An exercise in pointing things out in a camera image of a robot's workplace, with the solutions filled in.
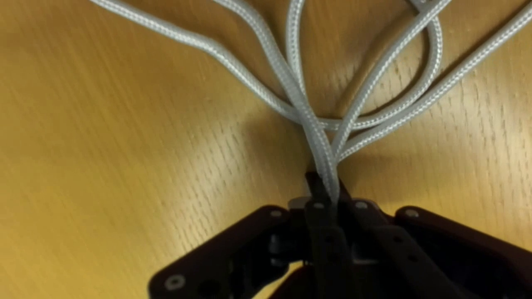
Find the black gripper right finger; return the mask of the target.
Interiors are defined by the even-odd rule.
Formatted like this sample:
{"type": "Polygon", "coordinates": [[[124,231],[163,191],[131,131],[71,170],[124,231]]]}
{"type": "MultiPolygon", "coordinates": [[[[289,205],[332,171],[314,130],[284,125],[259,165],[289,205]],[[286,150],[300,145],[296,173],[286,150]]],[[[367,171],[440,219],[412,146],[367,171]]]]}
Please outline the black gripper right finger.
{"type": "Polygon", "coordinates": [[[390,216],[340,188],[337,216],[352,239],[362,299],[458,299],[460,291],[390,216]]]}

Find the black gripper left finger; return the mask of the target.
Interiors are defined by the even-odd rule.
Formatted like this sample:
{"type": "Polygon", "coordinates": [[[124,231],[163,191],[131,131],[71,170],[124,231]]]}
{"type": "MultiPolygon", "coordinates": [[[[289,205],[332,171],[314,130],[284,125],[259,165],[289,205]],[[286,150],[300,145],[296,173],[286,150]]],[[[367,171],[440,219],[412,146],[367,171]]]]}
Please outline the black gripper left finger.
{"type": "Polygon", "coordinates": [[[355,294],[350,283],[350,258],[335,208],[317,173],[307,171],[310,198],[304,205],[304,219],[310,243],[310,264],[319,299],[349,299],[355,294]]]}

